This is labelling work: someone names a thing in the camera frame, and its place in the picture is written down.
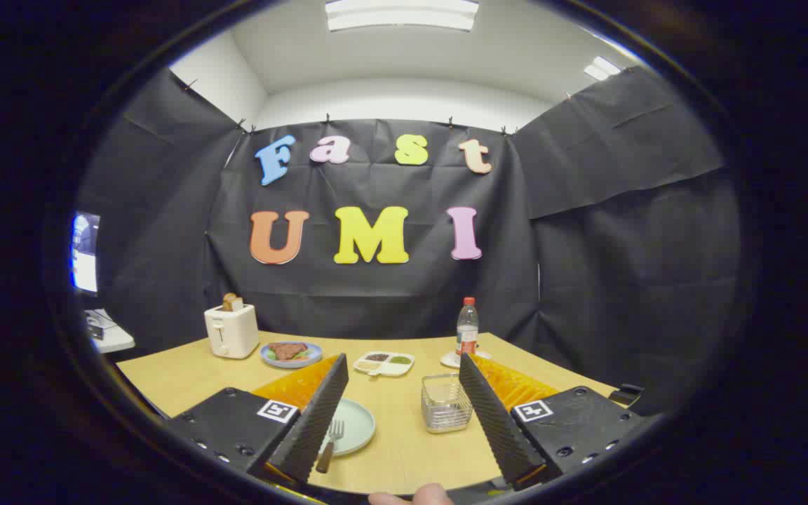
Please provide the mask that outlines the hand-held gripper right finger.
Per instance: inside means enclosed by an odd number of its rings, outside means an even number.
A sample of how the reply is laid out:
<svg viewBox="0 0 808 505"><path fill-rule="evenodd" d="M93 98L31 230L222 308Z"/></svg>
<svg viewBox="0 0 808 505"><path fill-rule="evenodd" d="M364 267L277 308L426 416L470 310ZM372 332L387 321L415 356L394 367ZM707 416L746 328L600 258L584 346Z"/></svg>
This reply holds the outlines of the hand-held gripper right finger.
<svg viewBox="0 0 808 505"><path fill-rule="evenodd" d="M588 466L625 445L647 422L589 386L557 391L474 354L461 358L459 383L513 491Z"/></svg>

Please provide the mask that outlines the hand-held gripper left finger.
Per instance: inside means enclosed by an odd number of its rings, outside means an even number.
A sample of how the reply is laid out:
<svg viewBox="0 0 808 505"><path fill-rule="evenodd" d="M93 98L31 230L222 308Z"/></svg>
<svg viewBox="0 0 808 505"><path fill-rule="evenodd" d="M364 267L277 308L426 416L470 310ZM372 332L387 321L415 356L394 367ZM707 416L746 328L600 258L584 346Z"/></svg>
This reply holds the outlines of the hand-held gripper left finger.
<svg viewBox="0 0 808 505"><path fill-rule="evenodd" d="M349 383L345 353L253 392L224 387L166 427L202 456L236 472L304 485Z"/></svg>

